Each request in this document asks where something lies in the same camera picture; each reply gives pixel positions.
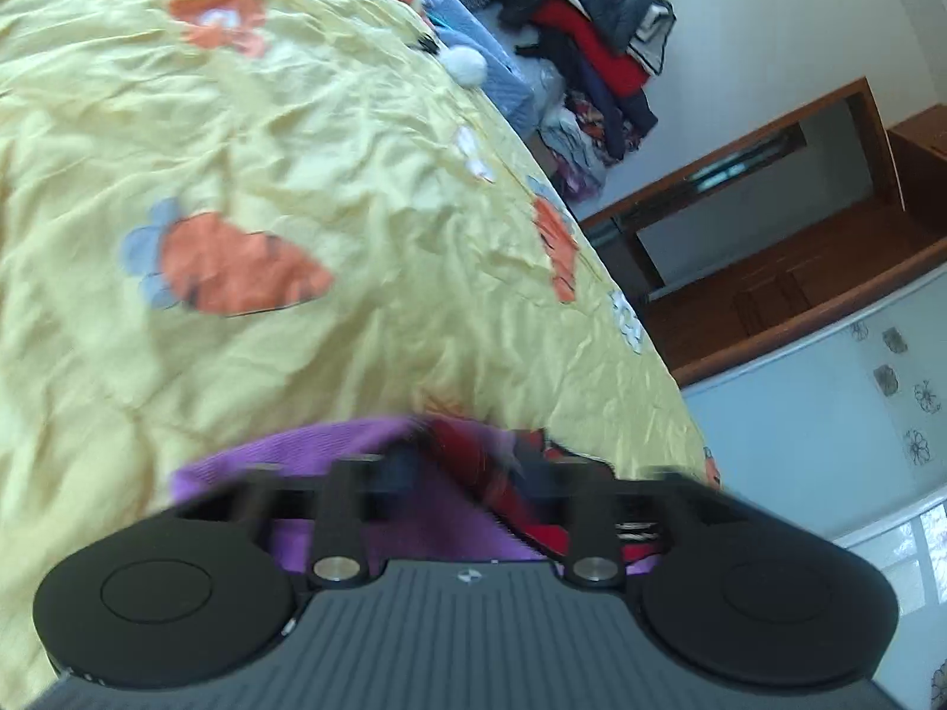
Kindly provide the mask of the brown wooden door frame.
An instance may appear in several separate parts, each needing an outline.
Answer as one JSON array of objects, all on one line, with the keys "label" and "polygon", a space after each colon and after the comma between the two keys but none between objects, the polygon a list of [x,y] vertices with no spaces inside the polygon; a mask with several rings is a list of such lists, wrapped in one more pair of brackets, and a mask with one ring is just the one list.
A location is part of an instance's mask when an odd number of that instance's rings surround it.
[{"label": "brown wooden door frame", "polygon": [[677,385],[767,356],[945,262],[945,108],[864,79],[581,221]]}]

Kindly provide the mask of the pile of dark clothes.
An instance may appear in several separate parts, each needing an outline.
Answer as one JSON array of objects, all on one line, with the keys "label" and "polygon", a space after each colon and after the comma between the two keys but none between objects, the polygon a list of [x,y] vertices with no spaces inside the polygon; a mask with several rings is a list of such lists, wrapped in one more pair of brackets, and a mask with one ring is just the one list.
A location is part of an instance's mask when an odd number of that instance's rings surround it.
[{"label": "pile of dark clothes", "polygon": [[599,196],[611,167],[658,124],[645,85],[676,26],[669,0],[429,0],[448,42],[488,53],[488,95],[536,136],[570,201]]}]

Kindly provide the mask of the yellow floral bed quilt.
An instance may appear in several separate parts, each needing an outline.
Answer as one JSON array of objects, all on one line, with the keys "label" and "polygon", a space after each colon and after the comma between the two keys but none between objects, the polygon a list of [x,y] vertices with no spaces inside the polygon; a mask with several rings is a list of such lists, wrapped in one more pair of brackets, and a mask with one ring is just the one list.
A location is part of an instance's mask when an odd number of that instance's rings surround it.
[{"label": "yellow floral bed quilt", "polygon": [[32,599],[173,471],[313,421],[539,428],[701,475],[676,382],[400,0],[2,0],[2,702]]}]

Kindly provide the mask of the purple sweater with red trim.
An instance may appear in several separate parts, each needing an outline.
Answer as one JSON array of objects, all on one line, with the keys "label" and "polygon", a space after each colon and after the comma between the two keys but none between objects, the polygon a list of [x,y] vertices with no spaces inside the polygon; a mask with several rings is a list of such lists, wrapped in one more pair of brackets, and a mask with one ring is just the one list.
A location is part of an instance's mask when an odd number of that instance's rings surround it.
[{"label": "purple sweater with red trim", "polygon": [[250,521],[276,563],[304,574],[329,554],[337,519],[329,475],[363,463],[353,484],[356,559],[487,563],[586,558],[620,569],[660,553],[655,527],[623,534],[610,466],[578,457],[544,431],[507,431],[449,415],[318,423],[183,466],[175,502],[209,495],[215,519]]}]

